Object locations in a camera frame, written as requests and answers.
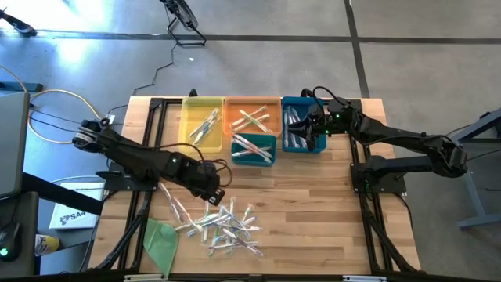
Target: green napkin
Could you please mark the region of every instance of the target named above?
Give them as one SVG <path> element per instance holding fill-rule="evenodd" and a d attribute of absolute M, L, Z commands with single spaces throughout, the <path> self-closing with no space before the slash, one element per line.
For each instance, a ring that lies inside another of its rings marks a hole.
<path fill-rule="evenodd" d="M 178 249 L 178 234 L 174 228 L 156 219 L 148 219 L 142 245 L 162 273 L 168 277 Z"/>

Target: plastic bin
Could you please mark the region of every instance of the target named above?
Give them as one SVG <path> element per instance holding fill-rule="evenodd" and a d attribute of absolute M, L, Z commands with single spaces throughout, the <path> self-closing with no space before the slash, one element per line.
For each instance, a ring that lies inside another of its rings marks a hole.
<path fill-rule="evenodd" d="M 263 146 L 271 146 L 272 149 L 268 150 L 268 152 L 272 155 L 272 163 L 269 164 L 267 163 L 263 157 L 261 157 L 258 154 L 249 154 L 247 156 L 243 157 L 232 157 L 232 162 L 235 165 L 255 165 L 255 166 L 264 166 L 264 167 L 270 167 L 273 164 L 275 164 L 276 160 L 276 137 L 272 135 L 263 135 L 263 134 L 247 134 L 247 133 L 240 133 L 240 136 L 243 138 L 249 140 L 252 142 L 254 145 L 258 147 L 263 147 Z M 237 143 L 232 143 L 232 150 L 231 154 L 235 152 L 240 152 L 242 150 L 245 150 L 241 145 Z"/>
<path fill-rule="evenodd" d="M 269 114 L 269 118 L 261 123 L 271 129 L 273 133 L 263 132 L 257 125 L 248 125 L 239 133 L 265 134 L 280 136 L 282 133 L 282 103 L 279 97 L 225 97 L 225 120 L 223 121 L 223 132 L 226 136 L 232 135 L 231 124 L 243 118 L 240 110 L 248 114 L 266 105 L 266 110 L 255 114 L 254 118 L 259 118 L 264 114 Z"/>
<path fill-rule="evenodd" d="M 320 105 L 323 107 L 323 101 L 319 99 Z M 286 112 L 286 108 L 288 106 L 293 107 L 296 109 L 297 114 L 299 115 L 299 118 L 303 120 L 306 117 L 306 114 L 308 113 L 308 109 L 312 104 L 316 104 L 315 99 L 312 97 L 283 97 L 282 98 L 282 116 Z M 286 128 L 286 123 L 285 119 L 283 119 L 283 128 Z M 326 149 L 327 147 L 327 140 L 325 135 L 320 135 L 319 138 L 315 139 L 315 149 L 313 151 L 308 151 L 307 148 L 296 148 L 294 147 L 293 143 L 290 141 L 290 137 L 292 135 L 289 135 L 289 146 L 285 147 L 285 144 L 283 143 L 284 138 L 282 138 L 282 149 L 285 152 L 292 152 L 292 153 L 320 153 L 323 150 Z"/>
<path fill-rule="evenodd" d="M 180 143 L 193 144 L 193 140 L 189 138 L 189 134 L 202 124 L 204 119 L 212 113 L 214 108 L 218 108 L 218 116 L 220 119 L 212 126 L 211 131 L 197 146 L 202 153 L 221 152 L 222 121 L 224 119 L 223 104 L 223 97 L 184 98 L 181 106 L 181 121 L 179 123 L 178 141 Z M 187 146 L 181 146 L 179 148 L 185 154 L 193 152 L 193 149 Z"/>

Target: cable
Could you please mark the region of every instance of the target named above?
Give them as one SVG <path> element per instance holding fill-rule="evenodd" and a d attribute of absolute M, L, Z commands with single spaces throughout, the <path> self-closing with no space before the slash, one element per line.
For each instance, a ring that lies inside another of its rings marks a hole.
<path fill-rule="evenodd" d="M 17 195 L 16 204 L 14 205 L 14 209 L 13 209 L 13 214 L 10 217 L 10 223 L 14 222 L 14 217 L 16 216 L 16 212 L 17 212 L 17 206 L 19 206 L 20 202 L 21 202 L 21 195 Z"/>
<path fill-rule="evenodd" d="M 409 213 L 410 228 L 414 229 L 414 225 L 413 225 L 413 213 L 410 211 L 409 205 L 407 204 L 407 202 L 405 201 L 405 199 L 402 197 L 402 195 L 400 195 L 399 193 L 394 193 L 394 195 L 397 196 L 398 199 L 400 199 L 400 201 L 402 201 L 402 203 L 407 208 L 407 212 Z"/>
<path fill-rule="evenodd" d="M 487 153 L 484 153 L 484 154 L 479 154 L 478 156 L 475 156 L 475 157 L 470 157 L 469 159 L 467 159 L 467 161 L 472 161 L 472 160 L 474 160 L 474 159 L 476 159 L 476 158 L 479 158 L 479 157 L 484 157 L 484 156 L 487 156 L 487 155 L 489 155 L 489 154 L 494 154 L 494 153 L 496 153 L 496 152 L 500 152 L 500 151 L 501 151 L 501 149 L 498 149 L 498 150 L 493 150 L 493 151 L 490 151 L 490 152 L 487 152 Z"/>
<path fill-rule="evenodd" d="M 28 92 L 28 90 L 26 89 L 26 86 L 24 85 L 24 83 L 17 77 L 17 75 L 15 75 L 10 69 L 0 65 L 0 67 L 4 70 L 6 70 L 8 73 L 10 73 L 16 80 L 17 82 L 19 82 L 19 84 L 21 85 L 21 87 L 23 88 L 24 92 Z"/>
<path fill-rule="evenodd" d="M 335 95 L 334 93 L 332 93 L 332 91 L 330 91 L 329 89 L 327 89 L 326 87 L 323 87 L 323 86 L 316 86 L 314 89 L 313 89 L 313 95 L 315 95 L 315 91 L 316 89 L 323 89 L 325 90 L 327 93 L 329 93 L 339 104 L 343 105 L 343 106 L 346 106 L 346 103 L 342 103 Z"/>
<path fill-rule="evenodd" d="M 315 102 L 317 105 L 319 105 L 320 110 L 322 110 L 322 118 L 326 116 L 325 110 L 323 109 L 322 105 L 320 104 L 319 98 L 315 95 L 315 93 L 312 92 L 312 97 L 315 99 Z"/>
<path fill-rule="evenodd" d="M 86 99 L 84 99 L 84 97 L 76 94 L 76 93 L 73 93 L 73 92 L 70 92 L 70 91 L 67 91 L 67 90 L 62 90 L 62 89 L 49 89 L 49 90 L 44 90 L 42 92 L 39 92 L 39 93 L 36 93 L 34 95 L 31 96 L 31 101 L 35 100 L 36 98 L 38 98 L 40 95 L 43 95 L 43 94 L 46 94 L 46 93 L 50 93 L 50 92 L 60 92 L 60 93 L 65 93 L 65 94 L 68 94 L 68 95 L 71 95 L 71 96 L 74 96 L 74 97 L 77 97 L 78 99 L 80 99 L 82 102 L 85 103 L 85 105 L 87 105 L 87 107 L 89 109 L 91 109 L 92 113 L 96 116 L 96 118 L 98 118 L 99 120 L 101 119 L 101 117 L 97 114 L 96 110 L 94 109 L 94 107 L 92 107 L 92 105 L 87 102 Z M 31 114 L 33 112 L 30 112 L 28 114 L 28 117 L 30 119 L 28 119 L 28 128 L 39 138 L 47 141 L 47 142 L 50 142 L 50 143 L 56 143 L 56 144 L 71 144 L 71 141 L 56 141 L 56 140 L 52 140 L 52 139 L 48 139 L 48 138 L 45 138 L 44 136 L 41 136 L 38 132 L 36 132 L 34 129 L 33 129 L 33 126 L 31 126 Z"/>
<path fill-rule="evenodd" d="M 138 90 L 145 89 L 145 88 L 148 88 L 148 87 L 150 87 L 150 86 L 154 86 L 154 85 L 155 85 L 155 83 L 157 82 L 157 75 L 158 75 L 158 72 L 159 72 L 159 71 L 161 71 L 161 70 L 163 70 L 164 68 L 169 67 L 169 66 L 171 66 L 171 65 L 173 65 L 173 64 L 174 64 L 174 48 L 175 48 L 177 45 L 178 45 L 178 43 L 176 42 L 176 43 L 174 44 L 174 47 L 172 47 L 172 49 L 171 49 L 171 62 L 170 62 L 170 63 L 168 63 L 168 64 L 166 64 L 165 66 L 162 66 L 162 67 L 157 68 L 157 69 L 155 70 L 155 75 L 153 76 L 153 79 L 151 80 L 151 83 L 149 83 L 148 85 L 139 86 L 138 88 L 134 89 L 134 90 L 132 91 L 132 95 L 133 95 L 133 96 L 135 96 L 135 94 L 138 92 Z"/>
<path fill-rule="evenodd" d="M 114 111 L 116 109 L 120 109 L 120 108 L 127 107 L 127 106 L 128 106 L 128 104 L 121 105 L 121 106 L 118 106 L 118 107 L 112 107 L 110 110 L 108 110 L 108 114 L 110 114 L 112 111 Z"/>
<path fill-rule="evenodd" d="M 78 133 L 78 131 L 76 131 L 76 130 L 70 130 L 70 129 L 61 128 L 61 127 L 59 127 L 59 126 L 57 126 L 57 125 L 51 125 L 51 124 L 49 124 L 48 122 L 45 122 L 45 121 L 39 121 L 39 120 L 38 120 L 38 119 L 36 119 L 36 118 L 28 117 L 28 120 L 34 120 L 34 121 L 36 121 L 36 122 L 40 122 L 40 123 L 42 123 L 42 124 L 44 124 L 44 125 L 49 125 L 49 126 L 52 126 L 53 128 L 57 128 L 57 129 L 60 129 L 60 130 L 64 130 L 65 132 L 74 132 L 74 133 Z"/>
<path fill-rule="evenodd" d="M 94 233 L 97 230 L 98 223 L 99 223 L 99 217 L 96 220 L 96 224 L 94 225 L 94 228 L 92 229 L 91 237 L 88 239 L 87 248 L 85 249 L 85 253 L 84 253 L 84 259 L 82 259 L 80 267 L 78 267 L 78 272 L 81 272 L 81 270 L 84 268 L 85 261 L 87 260 L 88 251 L 91 248 L 92 238 L 94 238 Z"/>
<path fill-rule="evenodd" d="M 37 112 L 37 113 L 39 113 L 39 114 L 44 114 L 44 115 L 46 115 L 46 116 L 50 116 L 50 117 L 53 117 L 53 118 L 59 118 L 60 120 L 63 120 L 63 121 L 73 122 L 73 123 L 75 123 L 75 124 L 77 124 L 77 125 L 79 125 L 79 124 L 81 123 L 81 122 L 78 122 L 78 121 L 72 121 L 72 120 L 69 120 L 69 119 L 66 119 L 66 118 L 63 118 L 63 117 L 58 117 L 58 116 L 53 115 L 53 114 L 47 114 L 47 113 L 44 113 L 44 112 L 42 112 L 42 111 L 40 111 L 40 110 L 36 110 L 36 109 L 30 109 L 30 110 L 32 110 L 32 111 L 36 111 L 36 112 Z"/>
<path fill-rule="evenodd" d="M 470 126 L 470 125 L 464 125 L 464 126 L 461 126 L 460 128 L 456 128 L 456 129 L 452 130 L 451 132 L 449 132 L 449 133 L 447 133 L 447 134 L 445 134 L 445 135 L 446 135 L 446 136 L 449 136 L 449 135 L 453 134 L 454 132 L 456 132 L 456 131 L 458 131 L 458 130 L 461 130 L 461 129 L 467 128 L 468 126 Z"/>
<path fill-rule="evenodd" d="M 99 179 L 101 179 L 97 175 L 79 175 L 79 176 L 64 177 L 62 179 L 56 179 L 56 180 L 51 181 L 50 183 L 57 183 L 57 182 L 61 182 L 61 181 L 64 181 L 64 180 L 83 179 L 83 178 L 99 178 Z"/>
<path fill-rule="evenodd" d="M 228 181 L 228 183 L 225 184 L 225 185 L 219 185 L 221 187 L 228 187 L 232 183 L 232 181 L 233 181 L 233 171 L 228 166 L 228 162 L 226 160 L 223 160 L 223 159 L 209 160 L 207 162 L 212 162 L 212 163 L 215 163 L 215 164 L 222 165 L 222 168 L 216 169 L 216 172 L 220 172 L 221 170 L 223 170 L 225 168 L 228 169 L 228 173 L 229 173 L 229 181 Z"/>

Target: wooden table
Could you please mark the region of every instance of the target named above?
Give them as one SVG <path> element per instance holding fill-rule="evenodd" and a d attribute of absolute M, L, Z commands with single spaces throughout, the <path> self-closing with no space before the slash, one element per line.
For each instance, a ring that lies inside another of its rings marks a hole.
<path fill-rule="evenodd" d="M 122 135 L 142 142 L 151 97 L 132 97 L 124 121 Z M 386 123 L 381 99 L 362 99 L 363 111 Z M 162 144 L 175 143 L 181 105 L 170 105 Z M 188 238 L 179 234 L 179 246 L 171 273 L 267 273 L 267 274 L 362 274 L 370 273 L 366 239 L 362 228 L 359 198 L 351 188 L 349 165 L 351 151 L 346 135 L 327 138 L 327 148 L 321 154 L 292 154 L 281 150 L 279 140 L 276 163 L 271 168 L 232 165 L 233 181 L 226 188 L 223 204 L 236 196 L 236 214 L 241 216 L 247 204 L 255 206 L 257 226 L 253 240 L 260 241 L 264 257 L 258 258 L 239 248 L 231 256 L 217 251 L 208 258 L 207 249 L 200 245 L 200 236 Z M 372 154 L 394 157 L 390 145 L 371 146 Z M 224 158 L 229 161 L 229 138 L 225 137 L 220 154 L 205 154 L 206 159 Z M 222 183 L 228 172 L 222 172 Z M 203 215 L 204 202 L 192 197 L 188 190 L 165 183 L 191 213 Z M 124 232 L 131 193 L 120 192 L 104 204 L 92 249 L 89 266 L 96 266 L 117 243 Z M 381 194 L 387 234 L 407 261 L 420 268 L 409 215 L 403 203 L 392 194 Z M 166 197 L 157 191 L 153 195 L 150 217 L 177 226 Z M 135 237 L 129 249 L 129 261 L 135 248 Z M 380 265 L 379 241 L 375 242 Z M 158 268 L 143 253 L 141 272 L 158 272 Z"/>

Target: teal bin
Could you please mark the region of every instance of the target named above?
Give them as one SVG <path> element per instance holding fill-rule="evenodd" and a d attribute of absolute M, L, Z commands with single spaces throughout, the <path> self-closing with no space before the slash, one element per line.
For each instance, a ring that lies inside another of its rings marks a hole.
<path fill-rule="evenodd" d="M 250 133 L 240 133 L 240 136 L 249 140 L 251 143 L 258 147 L 270 146 L 271 149 L 268 152 L 272 155 L 270 158 L 272 163 L 267 163 L 263 157 L 258 154 L 249 154 L 247 156 L 242 157 L 233 157 L 232 162 L 235 165 L 255 165 L 255 166 L 264 166 L 270 167 L 275 164 L 276 160 L 276 137 L 271 135 L 262 135 L 262 134 L 250 134 Z M 232 155 L 233 153 L 240 152 L 245 150 L 241 145 L 237 143 L 232 143 Z"/>
<path fill-rule="evenodd" d="M 323 101 L 319 99 L 320 105 L 323 107 Z M 286 120 L 283 118 L 283 114 L 286 113 L 286 108 L 288 106 L 293 107 L 297 111 L 297 115 L 299 115 L 299 118 L 301 120 L 305 119 L 306 114 L 308 113 L 308 109 L 311 105 L 316 104 L 316 101 L 312 97 L 283 97 L 282 98 L 282 126 L 283 126 L 283 134 L 285 134 L 285 128 L 287 127 L 286 125 Z M 292 134 L 289 134 L 289 146 L 285 147 L 285 144 L 283 143 L 284 138 L 282 138 L 282 149 L 284 152 L 291 152 L 291 153 L 320 153 L 323 150 L 326 149 L 327 147 L 327 138 L 324 134 L 320 135 L 318 138 L 315 138 L 315 149 L 313 151 L 308 151 L 308 148 L 296 148 L 293 146 L 292 142 L 290 141 Z"/>

